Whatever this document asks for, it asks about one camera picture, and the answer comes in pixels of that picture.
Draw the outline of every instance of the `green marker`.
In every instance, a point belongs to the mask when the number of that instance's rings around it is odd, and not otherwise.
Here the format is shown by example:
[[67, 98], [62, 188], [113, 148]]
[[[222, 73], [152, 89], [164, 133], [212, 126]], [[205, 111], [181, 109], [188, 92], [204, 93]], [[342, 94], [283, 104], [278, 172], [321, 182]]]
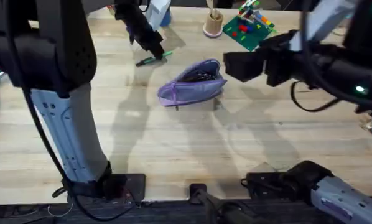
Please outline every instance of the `green marker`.
[[[168, 56], [168, 55], [172, 55], [172, 51], [171, 51], [171, 50], [165, 52], [164, 54], [162, 54], [162, 57], [166, 57], [166, 56]], [[140, 62], [138, 62], [138, 63], [136, 64], [136, 66], [137, 66], [137, 67], [140, 67], [140, 66], [142, 66], [142, 65], [147, 65], [147, 64], [149, 64], [149, 63], [155, 62], [156, 60], [157, 60], [157, 59], [154, 58], [154, 57], [148, 57], [148, 58], [146, 58], [146, 59], [141, 60]]]

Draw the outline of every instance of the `green led light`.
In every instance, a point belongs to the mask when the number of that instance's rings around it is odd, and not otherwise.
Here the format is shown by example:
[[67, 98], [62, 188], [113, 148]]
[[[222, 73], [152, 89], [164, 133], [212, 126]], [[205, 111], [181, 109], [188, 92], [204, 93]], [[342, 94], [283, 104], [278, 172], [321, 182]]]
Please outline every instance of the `green led light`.
[[364, 93], [366, 91], [365, 88], [363, 88], [362, 86], [356, 86], [356, 90], [359, 92], [359, 93]]

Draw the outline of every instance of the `colorful building blocks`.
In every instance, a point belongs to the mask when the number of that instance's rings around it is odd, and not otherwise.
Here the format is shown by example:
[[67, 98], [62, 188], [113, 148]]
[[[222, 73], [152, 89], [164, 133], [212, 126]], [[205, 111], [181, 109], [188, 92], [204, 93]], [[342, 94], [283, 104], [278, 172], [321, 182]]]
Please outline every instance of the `colorful building blocks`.
[[274, 24], [259, 13], [258, 5], [257, 0], [247, 0], [239, 8], [238, 15], [223, 27], [226, 35], [249, 51], [254, 50], [271, 32], [276, 32]]

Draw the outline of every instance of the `light wood surface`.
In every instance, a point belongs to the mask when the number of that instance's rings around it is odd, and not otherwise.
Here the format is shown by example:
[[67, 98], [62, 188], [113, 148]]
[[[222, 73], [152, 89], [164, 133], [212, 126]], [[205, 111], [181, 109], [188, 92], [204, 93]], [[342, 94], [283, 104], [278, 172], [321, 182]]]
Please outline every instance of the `light wood surface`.
[[[224, 23], [237, 10], [221, 10]], [[244, 50], [226, 35], [209, 39], [203, 24], [209, 9], [172, 8], [173, 21], [160, 30], [166, 63], [141, 68], [145, 58], [130, 46], [122, 22], [105, 9], [90, 16], [98, 53], [92, 105], [100, 143], [115, 173], [145, 173], [146, 200], [184, 200], [190, 183], [203, 182], [220, 198], [246, 198], [239, 180], [265, 164], [287, 170], [313, 160], [372, 195], [372, 137], [360, 128], [354, 106], [340, 103], [322, 113], [306, 113], [289, 98], [289, 84], [271, 88], [266, 76], [229, 82], [223, 96], [179, 111], [164, 108], [157, 89], [194, 62]], [[299, 13], [264, 11], [279, 32], [298, 27]], [[328, 42], [340, 42], [330, 36]], [[332, 97], [300, 87], [306, 107]], [[0, 204], [63, 203], [53, 199], [60, 175], [35, 130], [21, 91], [9, 79], [0, 84]]]

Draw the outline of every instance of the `wooden cup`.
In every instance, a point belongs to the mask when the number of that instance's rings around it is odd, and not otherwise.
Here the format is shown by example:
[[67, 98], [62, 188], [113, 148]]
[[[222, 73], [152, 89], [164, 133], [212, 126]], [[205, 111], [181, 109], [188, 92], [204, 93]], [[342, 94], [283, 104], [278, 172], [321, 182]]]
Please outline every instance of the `wooden cup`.
[[212, 36], [220, 35], [222, 32], [222, 22], [223, 14], [218, 10], [214, 10], [214, 15], [209, 13], [207, 16], [207, 21], [204, 27], [205, 32]]

